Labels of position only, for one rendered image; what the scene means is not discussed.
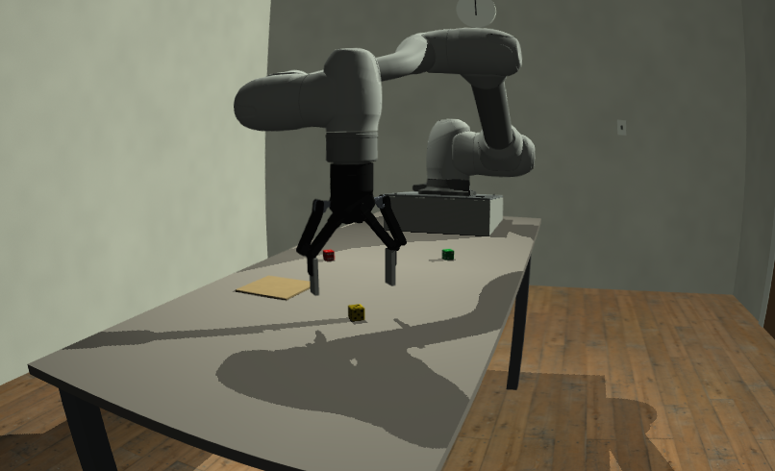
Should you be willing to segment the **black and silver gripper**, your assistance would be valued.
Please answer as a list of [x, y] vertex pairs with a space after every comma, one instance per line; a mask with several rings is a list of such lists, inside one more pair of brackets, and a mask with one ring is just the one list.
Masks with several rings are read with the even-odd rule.
[[[368, 164], [330, 164], [329, 201], [314, 199], [312, 214], [300, 238], [296, 252], [307, 257], [310, 289], [314, 296], [319, 295], [318, 258], [316, 257], [334, 231], [341, 225], [366, 222], [381, 239], [385, 248], [386, 284], [395, 285], [396, 254], [407, 240], [391, 209], [390, 198], [386, 195], [373, 196], [373, 162]], [[353, 194], [358, 193], [358, 194]], [[387, 223], [393, 236], [387, 233], [372, 214], [375, 204]], [[330, 209], [331, 216], [312, 242], [323, 213]], [[312, 243], [312, 244], [311, 244]]]

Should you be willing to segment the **tan flat mat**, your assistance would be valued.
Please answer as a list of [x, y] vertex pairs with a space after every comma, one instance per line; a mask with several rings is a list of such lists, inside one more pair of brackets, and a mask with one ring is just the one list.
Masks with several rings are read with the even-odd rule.
[[237, 292], [288, 300], [310, 289], [309, 281], [266, 276], [236, 289]]

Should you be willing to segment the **yellow die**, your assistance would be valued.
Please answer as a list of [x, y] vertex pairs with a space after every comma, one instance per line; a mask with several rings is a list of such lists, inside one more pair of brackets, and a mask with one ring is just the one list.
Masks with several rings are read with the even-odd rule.
[[348, 317], [352, 321], [361, 321], [365, 319], [364, 307], [361, 304], [348, 306]]

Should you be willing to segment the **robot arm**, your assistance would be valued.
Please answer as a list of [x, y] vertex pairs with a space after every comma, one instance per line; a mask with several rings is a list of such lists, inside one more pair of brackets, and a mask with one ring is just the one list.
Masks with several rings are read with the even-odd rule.
[[315, 74], [290, 70], [255, 79], [239, 89], [234, 111], [241, 125], [257, 131], [326, 128], [327, 162], [368, 164], [378, 159], [378, 132], [349, 131], [378, 131], [382, 81], [423, 72], [461, 74], [471, 84], [481, 134], [459, 119], [438, 121], [427, 144], [431, 179], [412, 190], [471, 196], [476, 191], [469, 176], [517, 177], [534, 168], [535, 145], [511, 125], [504, 82], [521, 65], [512, 35], [484, 28], [437, 30], [407, 37], [390, 55], [337, 49]]

